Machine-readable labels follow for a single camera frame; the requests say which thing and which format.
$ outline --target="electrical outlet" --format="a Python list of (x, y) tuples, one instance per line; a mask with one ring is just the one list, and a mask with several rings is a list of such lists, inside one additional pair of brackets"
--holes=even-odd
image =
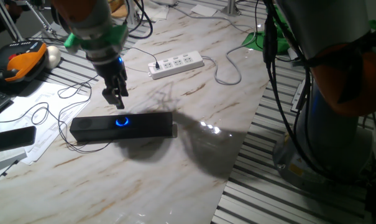
[(168, 62), (168, 63), (163, 64), (163, 66), (164, 66), (164, 69), (168, 69), (168, 68), (172, 68), (173, 64), (171, 64), (171, 62)]
[(159, 64), (158, 68), (156, 68), (156, 62), (153, 63), (153, 64), (151, 64), (151, 65), (149, 65), (149, 66), (153, 67), (153, 69), (154, 69), (155, 71), (160, 71), (160, 70), (163, 69), (161, 64)]
[(191, 57), (185, 57), (185, 58), (183, 59), (183, 61), (184, 61), (185, 63), (193, 62), (193, 60), (192, 60)]
[(201, 58), (197, 51), (166, 58), (159, 60), (158, 62), (160, 64), (160, 69), (158, 70), (154, 67), (155, 63), (152, 62), (148, 64), (150, 76), (154, 80), (192, 70), (204, 65), (203, 58)]
[(174, 61), (174, 65), (175, 65), (175, 66), (182, 65), (182, 60), (175, 60), (175, 61)]

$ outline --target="white ball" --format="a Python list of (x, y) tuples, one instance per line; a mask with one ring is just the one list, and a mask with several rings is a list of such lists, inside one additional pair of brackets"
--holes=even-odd
[(48, 64), (45, 66), (48, 69), (55, 68), (61, 61), (61, 51), (56, 46), (47, 47)]

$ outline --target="orange object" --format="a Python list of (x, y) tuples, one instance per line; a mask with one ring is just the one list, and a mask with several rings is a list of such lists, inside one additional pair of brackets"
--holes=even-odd
[(45, 66), (43, 59), (46, 59), (46, 50), (45, 43), (29, 40), (4, 46), (0, 50), (0, 70), (6, 74), (4, 81), (10, 83), (33, 79)]
[(52, 4), (66, 21), (81, 22), (92, 12), (97, 0), (53, 0)]
[[(319, 54), (319, 57), (343, 48), (344, 45), (330, 47)], [(338, 103), (349, 75), (328, 65), (311, 68), (314, 79), (326, 102), (338, 114), (344, 116), (363, 116), (376, 111), (376, 54), (366, 52), (363, 57), (362, 89), (360, 95), (345, 103)]]
[(37, 52), (20, 54), (11, 59), (8, 63), (7, 70), (16, 69), (19, 72), (17, 72), (14, 77), (6, 78), (6, 81), (12, 82), (27, 75), (37, 62), (39, 62), (46, 50), (47, 46), (43, 43)]
[(113, 13), (123, 5), (124, 1), (123, 0), (108, 0), (108, 3), (111, 7), (111, 12)]

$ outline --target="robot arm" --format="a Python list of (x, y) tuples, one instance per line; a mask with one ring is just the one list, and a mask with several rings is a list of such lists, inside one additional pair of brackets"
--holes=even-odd
[(122, 96), (128, 96), (127, 74), (120, 51), (128, 37), (126, 24), (112, 26), (111, 10), (107, 0), (53, 0), (72, 34), (65, 42), (70, 52), (79, 48), (104, 78), (102, 94), (111, 105), (124, 109)]
[(278, 0), (326, 102), (338, 114), (376, 111), (376, 32), (364, 0)]

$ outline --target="white marble surface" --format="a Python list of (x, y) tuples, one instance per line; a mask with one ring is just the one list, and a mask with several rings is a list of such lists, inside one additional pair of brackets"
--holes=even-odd
[[(245, 17), (232, 20), (253, 24)], [(227, 21), (191, 19), (170, 9), (153, 36), (135, 47), (158, 59), (198, 50), (217, 60), (220, 78), (233, 81), (237, 73), (225, 53), (246, 35)], [(243, 79), (223, 86), (210, 61), (152, 80), (138, 70), (147, 71), (153, 58), (130, 50), (124, 57), (126, 109), (107, 105), (100, 81), (79, 116), (172, 111), (178, 137), (114, 142), (92, 154), (70, 151), (57, 138), (37, 163), (18, 164), (0, 181), (0, 223), (210, 223), (268, 81), (261, 52), (244, 48), (231, 57)]]

